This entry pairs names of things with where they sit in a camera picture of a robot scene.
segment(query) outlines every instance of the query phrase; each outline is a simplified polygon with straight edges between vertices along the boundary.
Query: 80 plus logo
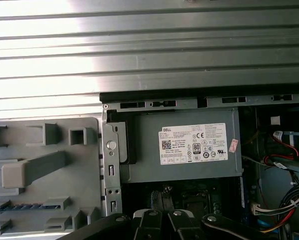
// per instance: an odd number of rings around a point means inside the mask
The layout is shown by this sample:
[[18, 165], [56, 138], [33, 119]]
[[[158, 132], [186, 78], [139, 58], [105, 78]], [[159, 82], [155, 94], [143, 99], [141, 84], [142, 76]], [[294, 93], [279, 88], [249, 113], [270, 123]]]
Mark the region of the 80 plus logo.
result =
[[201, 144], [193, 143], [193, 154], [201, 154]]

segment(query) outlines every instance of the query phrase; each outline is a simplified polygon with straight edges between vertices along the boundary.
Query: cable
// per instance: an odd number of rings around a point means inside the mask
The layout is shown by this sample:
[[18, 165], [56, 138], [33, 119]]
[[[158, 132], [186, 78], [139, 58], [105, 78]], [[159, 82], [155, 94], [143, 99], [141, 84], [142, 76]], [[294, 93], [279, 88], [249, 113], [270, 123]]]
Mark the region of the cable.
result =
[[281, 214], [286, 214], [286, 213], [288, 213], [288, 212], [290, 212], [291, 210], [293, 210], [294, 208], [292, 208], [292, 209], [287, 209], [287, 210], [285, 210], [285, 211], [281, 211], [281, 212], [278, 212], [278, 213], [262, 213], [262, 214], [260, 214], [260, 215], [262, 215], [262, 216], [277, 216], [277, 215], [281, 215]]
[[299, 157], [299, 151], [298, 151], [295, 147], [293, 147], [293, 146], [291, 146], [291, 145], [288, 145], [288, 144], [286, 144], [286, 143], [284, 143], [284, 142], [278, 140], [278, 139], [277, 139], [276, 137], [274, 137], [272, 134], [270, 135], [270, 137], [271, 137], [271, 139], [273, 139], [275, 142], [277, 142], [277, 143], [279, 143], [279, 144], [282, 144], [282, 145], [284, 145], [285, 147], [288, 147], [288, 148], [290, 148], [290, 149], [293, 149], [293, 150], [296, 152], [296, 156]]
[[262, 208], [260, 208], [260, 207], [257, 206], [255, 209], [257, 211], [259, 211], [259, 212], [275, 212], [275, 211], [281, 211], [281, 210], [284, 211], [284, 210], [289, 209], [289, 208], [294, 208], [295, 205], [297, 205], [298, 203], [299, 203], [299, 198], [296, 201], [294, 201], [294, 203], [291, 203], [290, 205], [282, 207], [282, 208], [278, 208], [278, 209], [262, 209]]
[[[260, 180], [261, 180], [260, 178], [257, 180], [257, 185], [258, 185], [259, 193], [260, 193], [261, 198], [263, 199], [263, 203], [264, 203], [265, 207], [267, 207], [269, 209], [269, 205], [266, 202], [265, 196], [263, 194], [263, 191], [262, 191], [262, 188], [261, 188], [261, 185], [260, 185]], [[271, 216], [271, 219], [273, 220], [274, 224], [276, 224], [275, 217]]]
[[293, 181], [293, 183], [296, 183], [299, 185], [299, 178], [298, 176], [295, 174], [295, 172], [293, 172], [292, 170], [288, 170], [291, 180]]
[[295, 208], [292, 209], [281, 221], [279, 221], [279, 223], [276, 226], [274, 226], [272, 228], [269, 228], [269, 229], [266, 229], [266, 230], [263, 230], [261, 232], [262, 233], [269, 233], [269, 232], [274, 231], [275, 229], [280, 228], [281, 226], [283, 226], [287, 222], [287, 220], [293, 215], [294, 212], [295, 212]]
[[274, 164], [270, 165], [269, 162], [268, 162], [268, 160], [273, 158], [273, 157], [278, 157], [278, 158], [288, 159], [288, 160], [293, 160], [294, 159], [293, 156], [286, 156], [286, 155], [281, 155], [281, 154], [270, 154], [270, 155], [264, 156], [264, 158], [263, 158], [264, 164], [266, 166], [271, 166], [271, 167], [275, 166]]
[[249, 156], [242, 155], [241, 157], [242, 157], [243, 159], [247, 159], [247, 160], [250, 160], [250, 161], [252, 161], [252, 162], [254, 162], [254, 163], [257, 163], [257, 164], [259, 164], [259, 165], [266, 166], [264, 163], [261, 163], [261, 162], [259, 162], [259, 161], [256, 161], [256, 160], [254, 160], [253, 158], [251, 158], [251, 157], [249, 157]]
[[257, 130], [257, 131], [254, 133], [254, 135], [253, 135], [249, 140], [247, 140], [246, 142], [244, 142], [244, 143], [242, 144], [242, 146], [247, 145], [247, 144], [250, 144], [251, 142], [253, 142], [253, 141], [258, 137], [259, 133], [260, 133], [260, 130]]
[[[296, 199], [296, 198], [299, 198], [299, 184], [292, 187], [288, 192], [287, 194], [284, 196], [284, 198], [282, 199], [279, 207], [283, 207], [284, 205], [286, 205], [290, 200], [292, 199]], [[291, 240], [292, 239], [292, 233], [291, 233], [291, 230], [289, 228], [281, 228], [279, 230], [279, 238], [280, 239], [285, 239], [287, 238], [288, 240]]]

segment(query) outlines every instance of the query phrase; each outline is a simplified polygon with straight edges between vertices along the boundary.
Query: metal side panel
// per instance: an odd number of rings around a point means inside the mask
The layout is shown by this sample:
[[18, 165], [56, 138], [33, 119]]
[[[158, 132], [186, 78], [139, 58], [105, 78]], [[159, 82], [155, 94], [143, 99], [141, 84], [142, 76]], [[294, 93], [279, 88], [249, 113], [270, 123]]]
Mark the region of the metal side panel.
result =
[[299, 0], [0, 0], [0, 119], [100, 113], [106, 92], [293, 83]]

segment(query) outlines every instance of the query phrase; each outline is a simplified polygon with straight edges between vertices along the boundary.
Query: red wire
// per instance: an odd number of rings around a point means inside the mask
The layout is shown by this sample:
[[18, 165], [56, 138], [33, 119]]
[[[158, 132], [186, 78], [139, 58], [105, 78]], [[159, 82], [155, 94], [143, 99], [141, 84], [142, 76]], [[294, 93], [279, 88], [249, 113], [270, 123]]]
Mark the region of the red wire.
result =
[[264, 164], [267, 165], [267, 166], [271, 166], [268, 163], [268, 159], [270, 157], [279, 157], [279, 158], [282, 158], [282, 159], [294, 160], [293, 156], [286, 156], [286, 155], [280, 155], [280, 154], [271, 154], [271, 155], [265, 156], [264, 159], [263, 159]]
[[[265, 200], [265, 196], [264, 196], [263, 191], [262, 191], [262, 189], [261, 189], [260, 183], [258, 182], [257, 185], [258, 185], [258, 189], [259, 189], [259, 192], [260, 192], [260, 196], [261, 196], [261, 198], [263, 199], [263, 203], [264, 203], [265, 207], [266, 207], [267, 209], [270, 209], [268, 203], [267, 203], [266, 200]], [[270, 216], [270, 217], [271, 217], [271, 219], [274, 221], [274, 224], [276, 224], [275, 217], [274, 217], [274, 216]]]
[[295, 147], [293, 147], [293, 146], [291, 146], [291, 145], [288, 145], [288, 144], [286, 144], [286, 143], [284, 143], [284, 142], [278, 140], [276, 137], [274, 137], [274, 136], [272, 136], [272, 135], [271, 135], [270, 137], [271, 137], [271, 139], [273, 139], [275, 142], [277, 142], [277, 143], [279, 143], [279, 144], [282, 144], [282, 145], [284, 145], [285, 147], [288, 147], [288, 148], [290, 148], [290, 149], [293, 149], [293, 150], [296, 152], [296, 156], [299, 156], [299, 151], [298, 151]]
[[281, 221], [279, 221], [277, 225], [285, 223], [293, 215], [294, 212], [295, 212], [295, 208], [289, 211], [289, 213]]

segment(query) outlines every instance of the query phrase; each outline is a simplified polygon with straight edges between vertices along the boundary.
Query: white connector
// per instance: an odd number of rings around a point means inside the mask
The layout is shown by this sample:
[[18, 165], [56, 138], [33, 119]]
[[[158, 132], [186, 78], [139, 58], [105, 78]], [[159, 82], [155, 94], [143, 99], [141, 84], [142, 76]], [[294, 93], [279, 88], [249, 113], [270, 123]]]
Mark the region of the white connector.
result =
[[252, 213], [254, 216], [260, 215], [259, 212], [256, 212], [256, 207], [260, 208], [261, 205], [258, 204], [258, 203], [255, 203], [255, 202], [252, 202], [252, 203], [250, 204], [250, 210], [251, 210], [251, 213]]

